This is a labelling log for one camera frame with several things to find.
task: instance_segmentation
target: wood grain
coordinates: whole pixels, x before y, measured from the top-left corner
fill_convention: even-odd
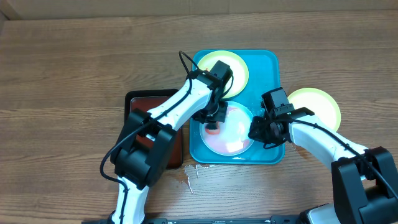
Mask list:
[[[179,88],[185,75],[178,50],[273,51],[287,92],[325,90],[340,106],[339,132],[384,146],[398,163],[397,37],[397,11],[6,21],[0,223],[107,217],[118,186],[98,167],[123,125],[124,95]],[[197,179],[188,125],[184,131],[184,165],[151,189],[150,217],[267,217],[332,201],[327,168],[290,144],[276,166],[200,166]]]

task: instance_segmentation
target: pale yellow bowl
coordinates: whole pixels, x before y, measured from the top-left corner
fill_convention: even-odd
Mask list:
[[[198,63],[201,70],[210,71],[217,61],[222,61],[231,67],[234,83],[231,90],[223,98],[231,98],[239,94],[248,84],[249,69],[244,60],[239,55],[227,50],[217,50],[206,54]],[[231,86],[232,78],[225,86],[224,92]]]
[[[287,99],[295,109],[306,107],[312,110],[330,129],[337,131],[340,127],[340,108],[326,92],[316,88],[302,88],[294,91]]]

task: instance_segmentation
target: yellow plate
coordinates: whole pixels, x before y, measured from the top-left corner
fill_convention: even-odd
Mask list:
[[[217,61],[222,61],[231,67],[234,83],[231,90],[223,98],[231,98],[239,94],[249,80],[249,69],[244,60],[239,55],[227,50],[217,50],[206,54],[198,63],[202,70],[210,71]],[[224,92],[231,86],[231,78],[225,86]]]
[[[337,131],[340,127],[340,108],[326,92],[316,88],[302,88],[294,91],[287,99],[295,109],[306,107],[312,110],[330,129]]]

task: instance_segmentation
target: blue tray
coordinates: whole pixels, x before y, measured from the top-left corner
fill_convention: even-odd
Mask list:
[[[198,63],[206,54],[216,51],[201,50],[193,60]],[[280,87],[278,59],[268,50],[228,50],[239,55],[249,69],[249,81],[245,89],[238,95],[227,99],[247,107],[254,116],[262,116],[261,95]],[[194,160],[206,164],[276,164],[285,154],[285,146],[264,149],[263,143],[254,142],[249,149],[236,156],[222,156],[210,150],[202,141],[199,122],[190,121],[189,151]]]

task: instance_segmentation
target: wooden table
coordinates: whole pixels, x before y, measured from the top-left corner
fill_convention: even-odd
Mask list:
[[[397,37],[397,11],[7,21],[0,36],[0,223],[106,218],[118,186],[98,167],[123,125],[124,95],[182,86],[178,50],[273,51],[287,92],[325,90],[340,106],[339,132],[384,146],[398,164]],[[197,179],[187,125],[184,131],[184,165],[151,189],[150,217],[268,217],[332,201],[328,169],[290,144],[276,166],[198,166]]]

